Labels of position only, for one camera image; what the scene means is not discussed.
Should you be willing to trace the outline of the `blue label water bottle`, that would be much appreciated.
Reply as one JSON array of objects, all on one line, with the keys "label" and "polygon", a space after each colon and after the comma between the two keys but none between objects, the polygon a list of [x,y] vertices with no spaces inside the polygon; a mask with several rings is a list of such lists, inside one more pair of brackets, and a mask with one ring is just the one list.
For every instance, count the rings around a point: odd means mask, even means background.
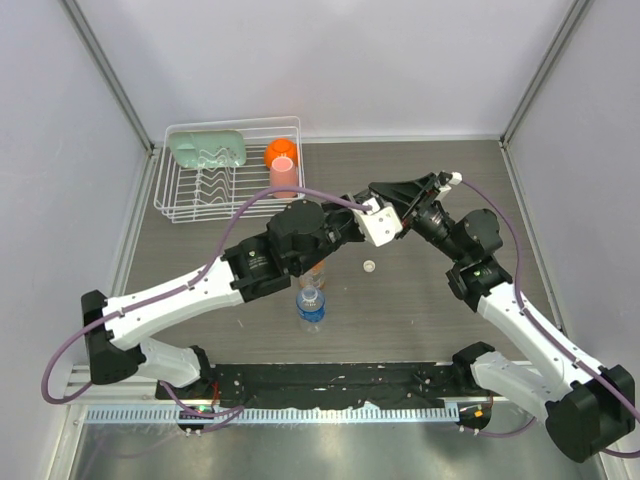
[{"label": "blue label water bottle", "polygon": [[301,328],[308,333],[318,333],[325,317],[324,293],[315,286],[305,286],[297,294],[296,307]]}]

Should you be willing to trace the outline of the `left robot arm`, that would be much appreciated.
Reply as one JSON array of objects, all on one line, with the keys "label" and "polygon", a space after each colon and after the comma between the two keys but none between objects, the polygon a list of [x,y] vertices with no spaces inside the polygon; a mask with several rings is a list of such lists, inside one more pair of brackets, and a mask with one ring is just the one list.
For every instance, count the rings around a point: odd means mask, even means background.
[{"label": "left robot arm", "polygon": [[154,335],[208,311],[289,288],[292,278],[342,245],[364,241],[359,221],[369,215],[344,199],[296,200],[267,222],[265,232],[220,247],[193,272],[130,295],[85,294],[85,321],[103,322],[85,335],[92,383],[110,385],[140,375],[178,387],[190,398],[205,397],[213,385],[206,353],[156,341]]}]

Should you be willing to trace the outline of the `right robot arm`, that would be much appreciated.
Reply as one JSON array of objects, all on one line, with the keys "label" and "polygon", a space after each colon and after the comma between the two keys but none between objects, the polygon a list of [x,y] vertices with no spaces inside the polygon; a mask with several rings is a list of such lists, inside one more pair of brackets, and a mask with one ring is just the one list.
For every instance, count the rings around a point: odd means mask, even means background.
[{"label": "right robot arm", "polygon": [[482,347],[452,369],[453,386],[465,395],[482,388],[507,398],[575,462],[610,454],[611,445],[639,423],[633,376],[585,353],[525,298],[520,275],[509,274],[495,257],[503,245],[500,227],[510,222],[494,203],[458,221],[450,217],[442,201],[462,181],[457,172],[442,172],[368,186],[377,202],[394,209],[402,226],[397,237],[413,231],[446,255],[453,263],[446,277],[454,296],[497,327],[532,365],[523,368]]}]

